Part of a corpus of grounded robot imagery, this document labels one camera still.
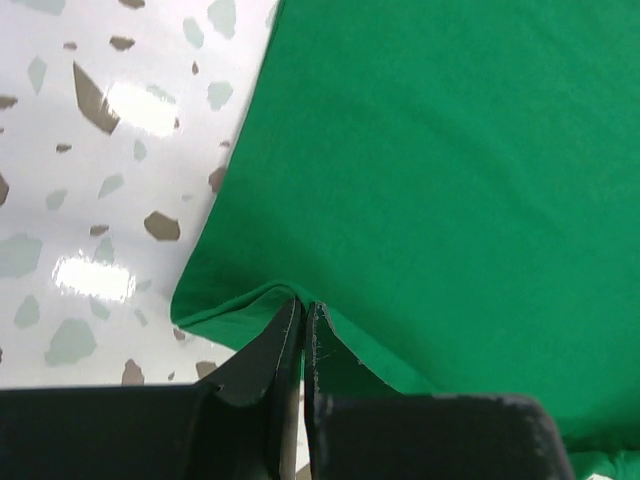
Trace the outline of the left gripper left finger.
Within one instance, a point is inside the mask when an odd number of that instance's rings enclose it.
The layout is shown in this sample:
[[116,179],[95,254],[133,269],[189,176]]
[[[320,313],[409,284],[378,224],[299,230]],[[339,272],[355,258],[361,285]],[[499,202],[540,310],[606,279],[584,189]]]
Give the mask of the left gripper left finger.
[[304,308],[287,300],[265,329],[197,383],[194,479],[293,479]]

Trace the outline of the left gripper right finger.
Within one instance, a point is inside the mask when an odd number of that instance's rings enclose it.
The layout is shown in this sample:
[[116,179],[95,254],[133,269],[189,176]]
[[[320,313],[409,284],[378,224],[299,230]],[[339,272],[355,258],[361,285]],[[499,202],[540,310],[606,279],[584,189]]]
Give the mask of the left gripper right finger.
[[326,304],[313,302],[306,318],[304,360],[304,420],[314,479],[355,479],[343,427],[327,436],[322,432],[338,399],[393,396],[395,390],[372,372],[339,338]]

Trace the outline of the green t shirt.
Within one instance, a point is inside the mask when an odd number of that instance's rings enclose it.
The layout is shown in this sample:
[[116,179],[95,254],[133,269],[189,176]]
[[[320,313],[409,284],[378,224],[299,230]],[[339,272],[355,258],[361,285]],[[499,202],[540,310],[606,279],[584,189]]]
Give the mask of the green t shirt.
[[291,297],[404,393],[519,393],[639,475],[639,5],[285,1],[172,320]]

